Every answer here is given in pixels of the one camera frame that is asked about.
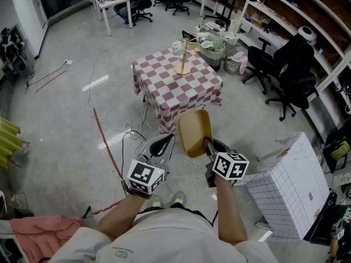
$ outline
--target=helmet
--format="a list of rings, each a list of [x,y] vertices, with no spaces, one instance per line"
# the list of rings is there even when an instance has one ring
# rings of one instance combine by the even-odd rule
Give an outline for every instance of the helmet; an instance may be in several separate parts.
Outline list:
[[[303,38],[305,38],[306,42],[311,46],[316,45],[317,43],[317,35],[316,33],[309,28],[308,26],[302,26],[297,31]]]

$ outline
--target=hand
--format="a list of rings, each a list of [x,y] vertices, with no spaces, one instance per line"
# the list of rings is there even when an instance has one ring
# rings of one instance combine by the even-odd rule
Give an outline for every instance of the hand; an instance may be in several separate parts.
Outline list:
[[[221,177],[218,174],[216,174],[216,179],[214,180],[214,184],[217,187],[231,187],[230,180],[225,180],[223,177]]]

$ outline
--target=yellow object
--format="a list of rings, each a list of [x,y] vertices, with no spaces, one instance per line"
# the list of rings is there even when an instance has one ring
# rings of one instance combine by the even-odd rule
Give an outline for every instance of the yellow object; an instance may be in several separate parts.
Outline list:
[[[185,154],[196,158],[206,153],[203,140],[213,141],[210,117],[206,110],[193,110],[180,114],[177,121],[180,140]]]
[[[22,150],[22,140],[16,136],[17,133],[21,133],[18,126],[0,118],[0,165],[6,169],[9,169],[8,157],[15,150]]]

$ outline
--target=basket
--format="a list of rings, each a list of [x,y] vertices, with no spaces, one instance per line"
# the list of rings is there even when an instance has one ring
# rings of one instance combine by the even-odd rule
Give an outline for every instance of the basket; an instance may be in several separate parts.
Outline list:
[[[200,56],[205,60],[205,62],[213,68],[213,70],[218,71],[220,68],[220,63],[222,62],[222,58],[226,52],[226,46],[219,52],[212,52],[207,49],[203,49],[200,46]]]

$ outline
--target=white box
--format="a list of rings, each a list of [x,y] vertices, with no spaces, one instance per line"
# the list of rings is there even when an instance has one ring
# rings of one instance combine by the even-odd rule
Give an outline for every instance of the white box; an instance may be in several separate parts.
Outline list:
[[[132,160],[127,179],[131,182],[132,188],[150,195],[165,180],[165,171],[137,160]]]
[[[243,154],[219,152],[212,170],[227,180],[244,178],[249,161]]]

